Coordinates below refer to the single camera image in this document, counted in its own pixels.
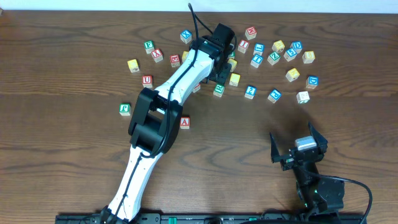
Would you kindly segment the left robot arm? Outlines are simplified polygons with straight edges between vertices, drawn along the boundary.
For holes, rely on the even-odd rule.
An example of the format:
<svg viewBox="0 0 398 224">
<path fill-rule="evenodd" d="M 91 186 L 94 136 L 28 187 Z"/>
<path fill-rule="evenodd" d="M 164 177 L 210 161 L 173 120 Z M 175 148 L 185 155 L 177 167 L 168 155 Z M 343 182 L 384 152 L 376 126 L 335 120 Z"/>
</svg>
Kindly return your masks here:
<svg viewBox="0 0 398 224">
<path fill-rule="evenodd" d="M 233 30 L 218 24 L 211 35 L 190 44 L 184 63 L 155 90 L 144 88 L 129 124 L 129 160 L 118 191 L 101 211 L 101 223 L 130 223 L 141 208 L 141 199 L 153 168 L 177 138 L 183 104 L 204 79 L 220 85 L 231 64 L 228 57 L 237 44 Z"/>
</svg>

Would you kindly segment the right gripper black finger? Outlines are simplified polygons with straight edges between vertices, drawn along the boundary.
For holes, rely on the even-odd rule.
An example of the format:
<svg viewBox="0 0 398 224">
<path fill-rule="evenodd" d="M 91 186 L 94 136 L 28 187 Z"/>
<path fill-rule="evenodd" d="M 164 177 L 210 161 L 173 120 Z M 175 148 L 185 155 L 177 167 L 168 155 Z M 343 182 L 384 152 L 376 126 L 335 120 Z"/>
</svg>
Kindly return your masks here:
<svg viewBox="0 0 398 224">
<path fill-rule="evenodd" d="M 326 152 L 327 151 L 327 147 L 328 147 L 328 141 L 326 140 L 326 138 L 321 135 L 315 128 L 314 126 L 311 124 L 311 122 L 308 123 L 308 128 L 310 131 L 310 134 L 312 135 L 312 137 L 314 138 L 318 148 L 322 151 L 322 152 Z"/>
<path fill-rule="evenodd" d="M 272 133 L 269 133 L 269 136 L 270 136 L 270 141 L 271 141 L 271 161 L 272 161 L 272 163 L 276 163 L 276 162 L 280 161 L 279 150 L 274 141 L 274 137 L 273 137 Z"/>
</svg>

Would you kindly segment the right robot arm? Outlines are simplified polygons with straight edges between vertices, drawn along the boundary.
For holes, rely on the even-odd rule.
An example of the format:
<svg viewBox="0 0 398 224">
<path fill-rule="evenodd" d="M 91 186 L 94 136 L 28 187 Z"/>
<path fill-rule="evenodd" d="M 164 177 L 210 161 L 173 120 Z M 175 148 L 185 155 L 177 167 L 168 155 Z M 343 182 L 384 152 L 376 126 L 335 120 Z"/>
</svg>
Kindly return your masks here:
<svg viewBox="0 0 398 224">
<path fill-rule="evenodd" d="M 328 141 L 308 125 L 310 135 L 296 139 L 288 154 L 281 155 L 271 139 L 271 161 L 280 163 L 283 171 L 292 170 L 296 178 L 298 196 L 305 206 L 316 213 L 336 212 L 344 207 L 345 184 L 342 180 L 321 177 L 316 163 L 326 153 Z"/>
</svg>

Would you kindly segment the red A block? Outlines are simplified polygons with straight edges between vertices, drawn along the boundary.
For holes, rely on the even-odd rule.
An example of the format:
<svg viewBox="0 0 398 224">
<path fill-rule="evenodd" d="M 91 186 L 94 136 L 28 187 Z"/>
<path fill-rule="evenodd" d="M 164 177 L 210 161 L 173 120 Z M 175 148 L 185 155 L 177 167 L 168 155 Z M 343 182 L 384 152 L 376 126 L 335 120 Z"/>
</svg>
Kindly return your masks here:
<svg viewBox="0 0 398 224">
<path fill-rule="evenodd" d="M 189 129 L 190 128 L 190 117 L 181 117 L 180 128 L 181 129 Z"/>
</svg>

